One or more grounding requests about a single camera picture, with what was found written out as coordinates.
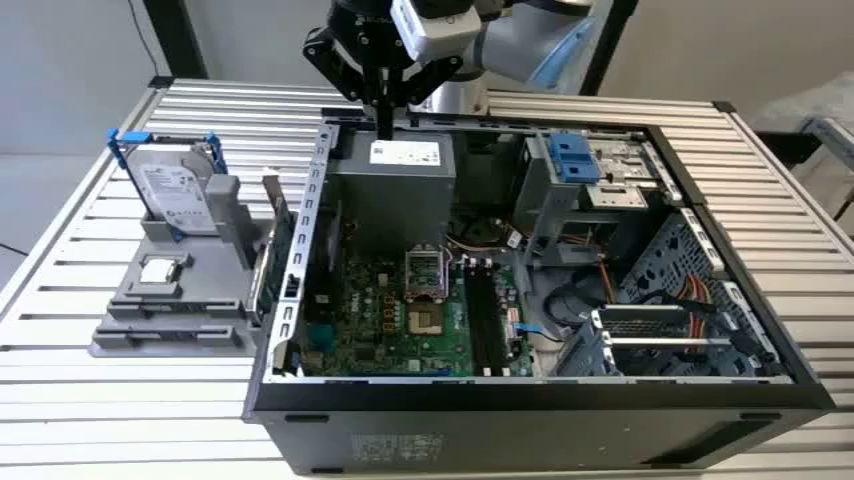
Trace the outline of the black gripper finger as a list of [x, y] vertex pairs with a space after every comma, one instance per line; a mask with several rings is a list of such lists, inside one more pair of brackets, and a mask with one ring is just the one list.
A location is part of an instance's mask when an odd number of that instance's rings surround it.
[[460, 56], [429, 61], [407, 79], [403, 70], [388, 70], [384, 86], [384, 139], [393, 138], [395, 110], [420, 104], [463, 66]]
[[335, 38], [327, 27], [313, 28], [303, 43], [303, 56], [339, 93], [352, 102], [372, 108], [369, 113], [379, 139], [385, 139], [385, 108], [380, 102], [377, 70], [360, 73], [340, 55]]

